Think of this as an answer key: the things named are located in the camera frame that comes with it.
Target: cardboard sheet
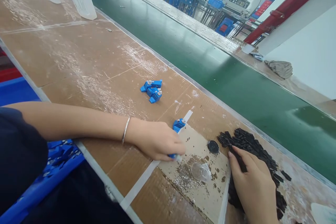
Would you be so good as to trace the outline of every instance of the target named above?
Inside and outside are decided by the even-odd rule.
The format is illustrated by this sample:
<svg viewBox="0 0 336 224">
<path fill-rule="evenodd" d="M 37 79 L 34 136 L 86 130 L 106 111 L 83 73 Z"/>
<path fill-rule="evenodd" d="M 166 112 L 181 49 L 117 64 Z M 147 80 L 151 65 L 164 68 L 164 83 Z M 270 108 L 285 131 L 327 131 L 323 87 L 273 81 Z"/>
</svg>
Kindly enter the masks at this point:
<svg viewBox="0 0 336 224">
<path fill-rule="evenodd" d="M 227 200 L 224 190 L 229 182 L 226 179 L 229 175 L 229 160 L 223 153 L 210 153 L 208 141 L 188 124 L 181 129 L 179 137 L 186 148 L 182 161 L 161 162 L 159 168 L 205 218 L 218 223 L 223 197 Z M 205 174 L 203 181 L 198 179 L 200 173 Z"/>
</svg>

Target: gray cloth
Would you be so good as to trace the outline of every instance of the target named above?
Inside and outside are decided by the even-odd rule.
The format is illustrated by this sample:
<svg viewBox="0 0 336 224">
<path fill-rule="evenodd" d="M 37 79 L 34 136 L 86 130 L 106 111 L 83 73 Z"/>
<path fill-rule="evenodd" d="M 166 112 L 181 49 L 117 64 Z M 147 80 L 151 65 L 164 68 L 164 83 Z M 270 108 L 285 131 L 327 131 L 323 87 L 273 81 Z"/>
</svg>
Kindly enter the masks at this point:
<svg viewBox="0 0 336 224">
<path fill-rule="evenodd" d="M 265 61 L 265 63 L 283 79 L 288 79 L 293 75 L 293 67 L 287 61 Z"/>
</svg>

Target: silver bracelet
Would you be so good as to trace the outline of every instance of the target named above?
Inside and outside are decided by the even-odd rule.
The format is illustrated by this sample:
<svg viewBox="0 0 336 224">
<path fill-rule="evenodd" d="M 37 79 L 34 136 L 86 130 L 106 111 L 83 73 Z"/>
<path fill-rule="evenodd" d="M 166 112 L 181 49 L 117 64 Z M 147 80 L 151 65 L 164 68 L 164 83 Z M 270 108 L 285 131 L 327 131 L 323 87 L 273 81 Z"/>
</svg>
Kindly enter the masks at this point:
<svg viewBox="0 0 336 224">
<path fill-rule="evenodd" d="M 124 142 L 125 142 L 126 130 L 127 130 L 128 123 L 129 123 L 130 119 L 131 119 L 131 117 L 129 117 L 128 120 L 127 120 L 126 127 L 125 127 L 125 130 L 124 130 L 124 135 L 122 136 L 121 144 L 124 144 Z"/>
</svg>

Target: black sleeve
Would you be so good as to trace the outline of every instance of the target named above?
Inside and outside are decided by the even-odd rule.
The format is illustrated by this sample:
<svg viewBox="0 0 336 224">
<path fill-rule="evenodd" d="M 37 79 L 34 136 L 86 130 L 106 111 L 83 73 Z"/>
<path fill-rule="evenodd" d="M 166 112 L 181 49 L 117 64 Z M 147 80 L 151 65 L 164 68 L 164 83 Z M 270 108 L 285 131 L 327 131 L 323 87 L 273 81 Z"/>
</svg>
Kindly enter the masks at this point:
<svg viewBox="0 0 336 224">
<path fill-rule="evenodd" d="M 47 142 L 38 131 L 20 111 L 0 107 L 0 215 L 42 173 L 47 161 Z"/>
</svg>

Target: green conveyor belt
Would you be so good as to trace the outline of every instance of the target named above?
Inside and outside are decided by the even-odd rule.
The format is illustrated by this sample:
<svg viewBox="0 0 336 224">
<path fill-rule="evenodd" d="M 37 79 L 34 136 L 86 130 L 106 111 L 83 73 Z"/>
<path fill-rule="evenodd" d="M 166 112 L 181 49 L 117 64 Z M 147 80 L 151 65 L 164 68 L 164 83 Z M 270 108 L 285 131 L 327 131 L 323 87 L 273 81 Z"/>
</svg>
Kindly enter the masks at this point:
<svg viewBox="0 0 336 224">
<path fill-rule="evenodd" d="M 142 0 L 93 0 L 93 3 L 275 141 L 336 183 L 334 120 Z"/>
</svg>

